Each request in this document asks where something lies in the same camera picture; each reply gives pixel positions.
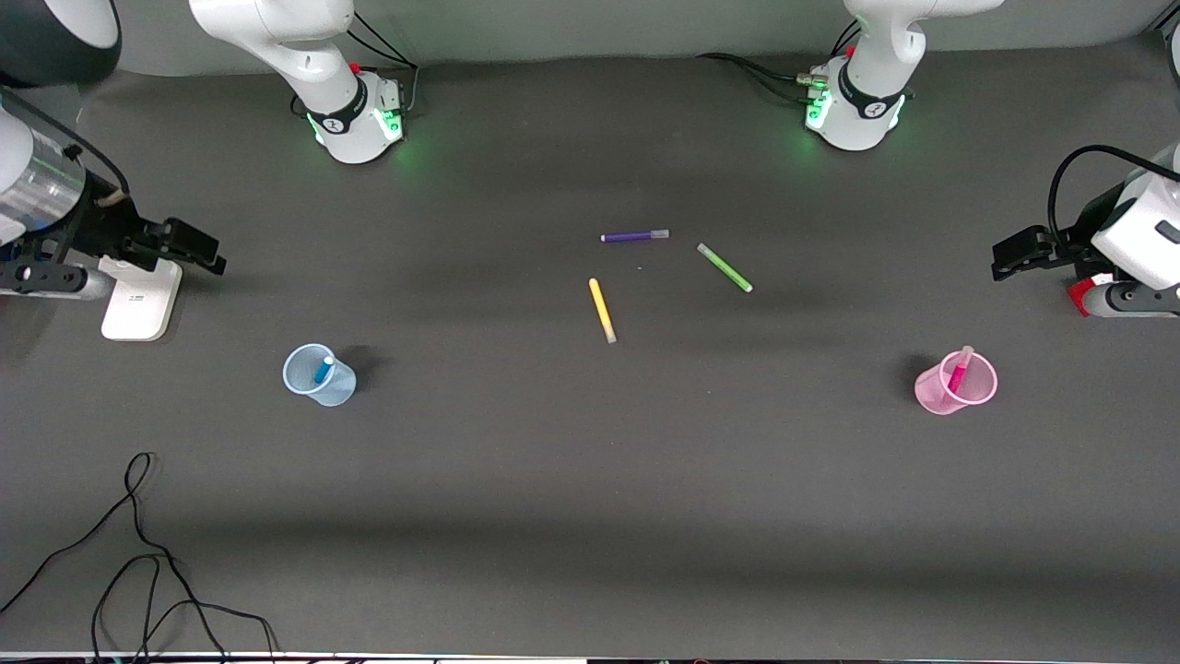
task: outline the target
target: pink marker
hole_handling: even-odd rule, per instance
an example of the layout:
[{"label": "pink marker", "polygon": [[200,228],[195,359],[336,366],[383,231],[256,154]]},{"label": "pink marker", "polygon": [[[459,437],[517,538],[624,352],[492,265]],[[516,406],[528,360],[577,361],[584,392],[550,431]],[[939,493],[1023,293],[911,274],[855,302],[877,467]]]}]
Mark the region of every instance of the pink marker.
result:
[{"label": "pink marker", "polygon": [[952,395],[957,395],[958,389],[963,387],[963,376],[966,374],[966,366],[971,364],[972,355],[975,355],[975,349],[963,347],[963,353],[959,354],[958,362],[955,363],[955,372],[951,373],[951,380],[946,384],[946,389]]}]

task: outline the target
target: blue cup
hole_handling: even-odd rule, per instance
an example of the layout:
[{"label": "blue cup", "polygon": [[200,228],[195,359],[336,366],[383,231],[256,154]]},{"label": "blue cup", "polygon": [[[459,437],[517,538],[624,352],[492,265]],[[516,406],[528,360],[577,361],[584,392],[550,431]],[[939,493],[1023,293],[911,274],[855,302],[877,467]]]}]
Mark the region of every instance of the blue cup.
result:
[{"label": "blue cup", "polygon": [[[324,359],[333,359],[328,375],[322,383],[315,382],[315,375],[323,366]],[[317,401],[320,406],[340,406],[356,392],[356,374],[352,368],[340,362],[332,349],[323,344],[307,344],[295,349],[283,364],[283,383],[296,395],[304,395]]]}]

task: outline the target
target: green marker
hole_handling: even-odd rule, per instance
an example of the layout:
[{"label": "green marker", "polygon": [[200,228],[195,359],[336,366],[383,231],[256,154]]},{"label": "green marker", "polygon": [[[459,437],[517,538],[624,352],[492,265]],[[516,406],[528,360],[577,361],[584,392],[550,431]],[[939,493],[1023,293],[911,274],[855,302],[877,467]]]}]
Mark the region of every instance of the green marker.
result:
[{"label": "green marker", "polygon": [[729,263],[727,263],[726,261],[721,259],[721,256],[719,256],[717,254],[714,254],[713,249],[710,249],[710,248],[708,248],[708,246],[704,245],[704,242],[701,242],[700,244],[697,244],[696,245],[696,250],[701,251],[701,255],[703,255],[704,257],[709,258],[709,262],[712,262],[713,264],[717,265],[717,269],[720,269],[721,271],[725,271],[726,276],[728,276],[729,278],[733,278],[733,282],[736,283],[739,288],[741,288],[742,290],[746,290],[747,292],[749,292],[750,290],[754,289],[754,285],[752,285],[749,281],[746,281],[745,276],[742,276],[741,274],[738,274],[736,269],[729,267]]}]

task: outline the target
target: pink cup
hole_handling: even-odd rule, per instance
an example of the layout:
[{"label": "pink cup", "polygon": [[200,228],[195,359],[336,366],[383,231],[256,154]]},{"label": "pink cup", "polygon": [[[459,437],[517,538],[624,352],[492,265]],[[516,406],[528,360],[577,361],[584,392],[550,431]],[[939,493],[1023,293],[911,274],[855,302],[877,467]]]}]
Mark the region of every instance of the pink cup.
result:
[{"label": "pink cup", "polygon": [[972,355],[968,362],[958,394],[951,394],[949,387],[951,374],[955,373],[955,364],[958,363],[961,353],[955,351],[944,357],[938,367],[932,367],[918,376],[917,383],[913,384],[913,394],[922,408],[935,415],[950,415],[969,406],[988,403],[996,395],[996,388],[999,386],[996,369],[978,354]]}]

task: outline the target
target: purple marker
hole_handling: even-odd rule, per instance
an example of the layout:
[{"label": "purple marker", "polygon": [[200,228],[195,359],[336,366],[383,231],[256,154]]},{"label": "purple marker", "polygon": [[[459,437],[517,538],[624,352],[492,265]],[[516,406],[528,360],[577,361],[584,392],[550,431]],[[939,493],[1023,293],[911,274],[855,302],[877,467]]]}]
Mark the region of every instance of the purple marker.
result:
[{"label": "purple marker", "polygon": [[608,232],[603,242],[636,242],[638,239],[667,239],[667,230],[644,230],[643,232]]}]

